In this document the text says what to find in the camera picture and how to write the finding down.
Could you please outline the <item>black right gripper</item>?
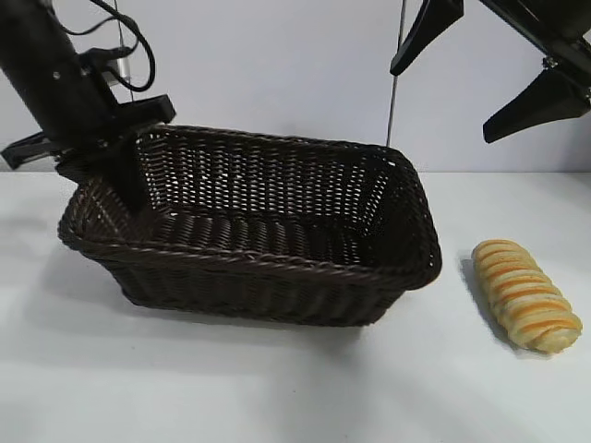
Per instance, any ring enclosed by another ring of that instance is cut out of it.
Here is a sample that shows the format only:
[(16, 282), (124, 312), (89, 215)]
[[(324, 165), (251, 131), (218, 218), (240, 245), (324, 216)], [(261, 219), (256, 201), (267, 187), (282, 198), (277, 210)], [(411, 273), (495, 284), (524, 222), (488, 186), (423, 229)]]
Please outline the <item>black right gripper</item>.
[[(533, 126), (587, 114), (590, 100), (582, 88), (590, 87), (590, 43), (585, 39), (590, 31), (590, 3), (485, 1), (483, 4), (534, 44), (547, 59), (555, 61), (568, 77), (558, 69), (543, 70), (485, 122), (485, 141), (493, 143)], [(431, 42), (463, 15), (463, 0), (424, 0), (391, 61), (390, 73), (400, 76)]]

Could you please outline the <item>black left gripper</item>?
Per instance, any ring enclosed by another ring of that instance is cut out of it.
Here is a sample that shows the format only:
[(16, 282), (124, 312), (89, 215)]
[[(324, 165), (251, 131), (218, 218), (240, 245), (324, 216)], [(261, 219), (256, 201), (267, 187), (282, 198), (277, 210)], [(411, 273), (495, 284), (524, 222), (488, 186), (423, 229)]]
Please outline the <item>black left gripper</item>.
[(175, 108), (167, 95), (117, 101), (112, 82), (136, 93), (151, 87), (155, 57), (132, 18), (104, 1), (97, 5), (143, 47), (149, 61), (146, 82), (136, 86), (123, 75), (121, 64), (135, 47), (91, 48), (79, 54), (70, 40), (73, 31), (60, 22), (51, 2), (2, 2), (1, 70), (41, 130), (8, 145), (1, 155), (13, 169), (63, 155), (56, 172), (82, 185), (93, 177), (88, 155), (109, 152), (108, 181), (129, 212), (138, 214), (147, 204), (147, 192), (135, 134), (171, 122)]

